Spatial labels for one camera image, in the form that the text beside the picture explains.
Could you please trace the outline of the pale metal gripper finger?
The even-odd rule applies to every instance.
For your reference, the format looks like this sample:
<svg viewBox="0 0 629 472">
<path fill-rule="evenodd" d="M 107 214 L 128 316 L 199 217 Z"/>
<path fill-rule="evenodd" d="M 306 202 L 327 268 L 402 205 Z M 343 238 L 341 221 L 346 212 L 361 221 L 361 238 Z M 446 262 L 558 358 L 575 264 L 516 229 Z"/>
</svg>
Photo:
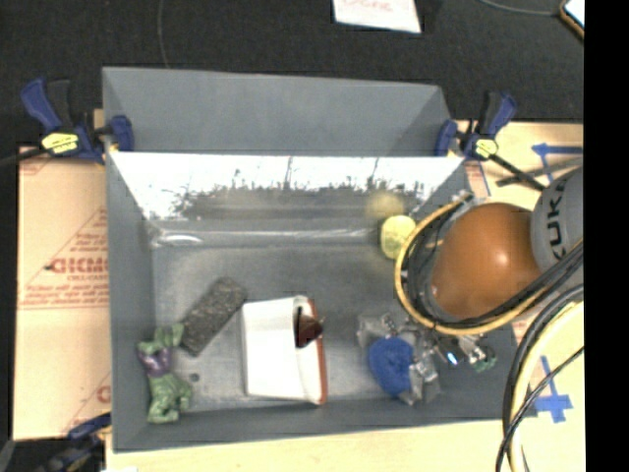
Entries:
<svg viewBox="0 0 629 472">
<path fill-rule="evenodd" d="M 357 342 L 363 350 L 367 350 L 379 339 L 388 338 L 403 338 L 402 328 L 394 315 L 384 313 L 358 316 Z"/>
<path fill-rule="evenodd" d="M 409 385 L 397 395 L 407 405 L 431 403 L 440 394 L 439 373 L 430 353 L 416 358 L 409 367 Z"/>
</svg>

